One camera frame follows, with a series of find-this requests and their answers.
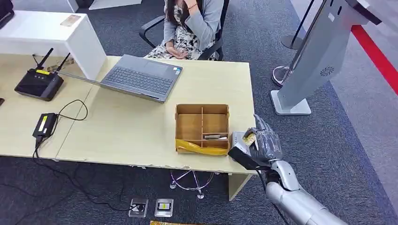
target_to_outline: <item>desk leg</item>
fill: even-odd
[[[232,201],[243,186],[252,177],[251,174],[239,174],[233,173],[228,176],[228,193],[230,195],[230,201]]]

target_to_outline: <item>floor socket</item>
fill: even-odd
[[[145,217],[148,208],[148,199],[133,198],[130,206],[129,217]]]
[[[171,217],[173,215],[173,199],[160,198],[156,200],[155,216]]]

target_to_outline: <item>silver robotic forearm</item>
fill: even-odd
[[[271,168],[279,174],[283,187],[268,182],[266,195],[298,225],[347,225],[300,186],[289,163],[277,160]]]

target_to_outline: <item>kiosk stand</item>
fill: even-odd
[[[357,0],[323,0],[291,65],[273,77],[283,85],[271,91],[276,114],[311,114],[305,98],[340,72],[351,27],[382,22],[362,4]]]

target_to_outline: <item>laptop keyboard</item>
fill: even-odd
[[[146,76],[141,72],[123,67],[115,67],[113,73],[111,73],[106,80],[163,95],[167,93],[173,82],[170,79]]]

